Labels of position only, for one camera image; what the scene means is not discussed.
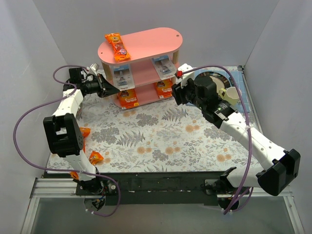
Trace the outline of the clear blister razor pack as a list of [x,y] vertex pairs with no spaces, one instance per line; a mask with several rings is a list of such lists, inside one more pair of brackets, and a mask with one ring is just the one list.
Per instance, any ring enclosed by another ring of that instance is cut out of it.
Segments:
[[175,77],[176,67],[167,55],[152,58],[151,61],[161,80]]

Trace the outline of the large orange Gillette Fusion5 box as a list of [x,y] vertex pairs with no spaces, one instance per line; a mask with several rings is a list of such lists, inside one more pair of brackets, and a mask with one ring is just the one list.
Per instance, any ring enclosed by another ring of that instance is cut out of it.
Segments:
[[156,93],[160,99],[169,98],[172,96],[172,82],[170,79],[165,79],[154,83]]

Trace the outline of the small orange Gillette Fusion box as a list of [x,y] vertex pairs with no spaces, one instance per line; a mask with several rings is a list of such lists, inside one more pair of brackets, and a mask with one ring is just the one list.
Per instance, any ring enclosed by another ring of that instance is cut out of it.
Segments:
[[139,106],[135,89],[123,90],[119,92],[118,100],[123,110]]

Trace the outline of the blue card razor pack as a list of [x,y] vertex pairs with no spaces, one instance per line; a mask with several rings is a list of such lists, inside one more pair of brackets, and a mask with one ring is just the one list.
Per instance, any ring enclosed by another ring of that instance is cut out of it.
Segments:
[[113,67],[113,84],[120,91],[135,88],[130,65],[126,64]]

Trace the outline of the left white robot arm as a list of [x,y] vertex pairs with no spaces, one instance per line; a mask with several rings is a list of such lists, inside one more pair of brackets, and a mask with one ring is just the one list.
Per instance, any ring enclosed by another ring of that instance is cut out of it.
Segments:
[[70,80],[63,86],[63,100],[50,117],[43,120],[49,149],[67,161],[77,175],[78,182],[88,182],[87,189],[93,195],[103,191],[104,184],[96,178],[96,167],[89,161],[83,150],[83,136],[76,115],[86,95],[97,94],[100,98],[117,94],[119,89],[110,84],[103,74],[93,67],[86,76],[91,80]]

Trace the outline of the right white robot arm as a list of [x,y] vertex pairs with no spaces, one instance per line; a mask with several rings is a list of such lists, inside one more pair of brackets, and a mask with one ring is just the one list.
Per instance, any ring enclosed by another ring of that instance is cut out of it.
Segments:
[[203,117],[215,127],[229,134],[252,156],[260,168],[244,170],[228,169],[216,182],[215,188],[227,194],[233,193],[240,184],[244,187],[262,188],[270,195],[279,195],[298,175],[300,154],[276,145],[254,127],[248,129],[246,119],[216,91],[216,84],[203,74],[195,79],[183,79],[172,86],[172,95],[178,105],[191,103],[201,110]]

